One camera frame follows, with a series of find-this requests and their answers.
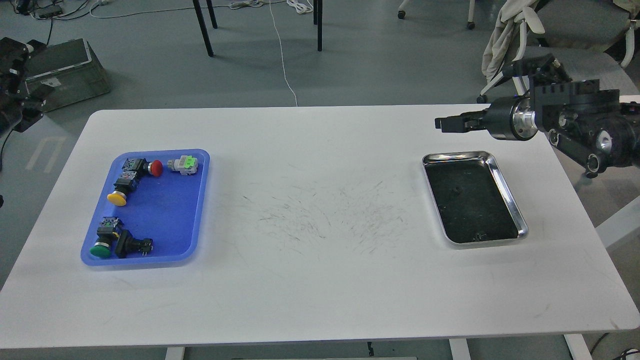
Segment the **table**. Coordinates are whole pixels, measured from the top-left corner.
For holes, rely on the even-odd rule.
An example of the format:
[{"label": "table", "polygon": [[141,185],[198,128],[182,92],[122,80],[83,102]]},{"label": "table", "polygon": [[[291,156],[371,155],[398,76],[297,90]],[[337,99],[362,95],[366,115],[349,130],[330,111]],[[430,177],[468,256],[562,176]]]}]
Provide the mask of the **table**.
[{"label": "table", "polygon": [[[505,142],[434,128],[435,117],[481,108],[99,111],[0,291],[0,347],[636,328],[638,311],[543,135]],[[190,260],[84,265],[80,248],[113,159],[190,148],[212,159]],[[446,242],[420,161],[475,150],[496,157],[526,239],[475,249]]]}]

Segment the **chair leg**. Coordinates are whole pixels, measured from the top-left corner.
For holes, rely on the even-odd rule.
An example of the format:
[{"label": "chair leg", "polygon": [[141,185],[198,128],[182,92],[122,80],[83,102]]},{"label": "chair leg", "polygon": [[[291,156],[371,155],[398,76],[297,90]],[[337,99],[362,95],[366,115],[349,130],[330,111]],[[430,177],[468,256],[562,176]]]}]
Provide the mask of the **chair leg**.
[{"label": "chair leg", "polygon": [[406,15],[404,7],[409,3],[409,1],[411,0],[403,0],[400,6],[398,6],[398,19],[404,19],[404,16]]},{"label": "chair leg", "polygon": [[200,8],[200,0],[193,0],[193,8],[196,10],[196,16],[198,17],[198,24],[200,25],[200,31],[202,32],[204,46],[207,48],[207,54],[210,58],[212,58],[214,55],[213,49],[211,49],[211,42],[209,41],[207,26],[204,24],[204,17],[202,16],[202,9]]},{"label": "chair leg", "polygon": [[476,0],[469,0],[469,16],[467,17],[467,29],[473,30],[476,26],[474,22],[474,8],[476,7]]},{"label": "chair leg", "polygon": [[491,79],[491,81],[489,81],[489,83],[480,91],[480,96],[486,94],[487,91],[489,91],[489,89],[491,89],[492,87],[495,86],[495,84],[497,84],[500,80],[502,80],[503,75],[502,72],[499,72],[493,79]]},{"label": "chair leg", "polygon": [[213,12],[213,4],[211,4],[211,0],[207,0],[207,9],[209,10],[209,17],[211,18],[211,25],[214,29],[217,29],[218,22],[216,21],[216,14]]},{"label": "chair leg", "polygon": [[318,51],[322,51],[322,0],[316,0],[318,13]]}]

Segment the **blue tray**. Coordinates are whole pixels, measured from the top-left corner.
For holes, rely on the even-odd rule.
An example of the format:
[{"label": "blue tray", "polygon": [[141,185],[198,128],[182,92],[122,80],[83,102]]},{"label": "blue tray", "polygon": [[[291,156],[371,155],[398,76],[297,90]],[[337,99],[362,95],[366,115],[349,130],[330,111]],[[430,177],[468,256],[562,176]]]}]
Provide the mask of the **blue tray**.
[{"label": "blue tray", "polygon": [[[183,176],[166,167],[168,160],[191,155],[198,159],[198,172]],[[127,196],[125,206],[115,206],[107,200],[113,183],[122,171],[127,158],[160,160],[163,173],[159,177],[145,176],[135,192]],[[209,154],[201,149],[126,152],[111,164],[86,232],[80,258],[89,266],[160,264],[188,258],[198,245],[200,215],[209,172]],[[89,253],[97,239],[96,231],[102,217],[119,217],[136,239],[152,238],[154,248],[146,256],[139,252],[120,259],[113,251],[111,257],[101,259]]]}]

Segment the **table leg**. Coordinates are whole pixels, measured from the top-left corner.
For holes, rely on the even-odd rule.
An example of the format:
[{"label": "table leg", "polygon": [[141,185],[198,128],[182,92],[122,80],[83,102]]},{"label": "table leg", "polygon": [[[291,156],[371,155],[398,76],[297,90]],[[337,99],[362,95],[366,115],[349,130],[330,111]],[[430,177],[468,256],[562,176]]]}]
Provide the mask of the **table leg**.
[{"label": "table leg", "polygon": [[166,348],[166,356],[164,360],[182,360],[184,359],[184,347],[168,347]]},{"label": "table leg", "polygon": [[471,360],[467,339],[449,339],[449,347],[453,360]]},{"label": "table leg", "polygon": [[600,224],[596,231],[607,250],[640,235],[640,196]]},{"label": "table leg", "polygon": [[587,343],[584,342],[581,334],[566,334],[564,335],[564,340],[569,347],[573,360],[593,360],[591,354],[589,354]]},{"label": "table leg", "polygon": [[209,41],[207,26],[204,24],[204,18],[202,17],[200,0],[193,0],[193,8],[196,10],[196,16],[198,17],[198,23],[200,25],[200,31],[202,32],[202,39],[204,40],[204,46],[207,48],[207,54],[209,54],[209,57],[212,58],[213,49],[211,49],[211,42]]},{"label": "table leg", "polygon": [[322,51],[322,0],[317,2],[317,23],[318,23],[318,51]]},{"label": "table leg", "polygon": [[211,25],[214,29],[217,29],[218,22],[216,21],[216,14],[213,12],[213,4],[211,4],[211,0],[207,0],[207,9],[209,10],[209,17],[211,18]]}]

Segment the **metal tray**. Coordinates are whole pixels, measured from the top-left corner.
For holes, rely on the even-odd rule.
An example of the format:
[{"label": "metal tray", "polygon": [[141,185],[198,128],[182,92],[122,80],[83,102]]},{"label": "metal tray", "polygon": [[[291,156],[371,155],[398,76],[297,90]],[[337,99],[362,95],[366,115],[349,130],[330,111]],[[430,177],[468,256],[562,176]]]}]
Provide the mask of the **metal tray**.
[{"label": "metal tray", "polygon": [[429,154],[422,159],[448,240],[461,245],[524,238],[529,228],[493,155]]}]

